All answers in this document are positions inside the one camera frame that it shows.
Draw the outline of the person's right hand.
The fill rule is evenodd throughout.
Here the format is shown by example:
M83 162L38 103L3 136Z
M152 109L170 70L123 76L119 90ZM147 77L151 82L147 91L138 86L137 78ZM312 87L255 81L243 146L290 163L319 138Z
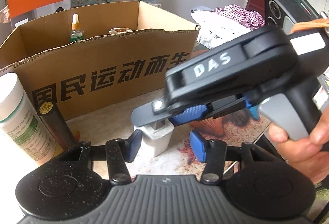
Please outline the person's right hand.
M328 176L329 154L322 150L328 142L328 109L307 138L292 141L285 130L271 124L270 140L277 144L278 153L288 164L307 176L314 184L320 183Z

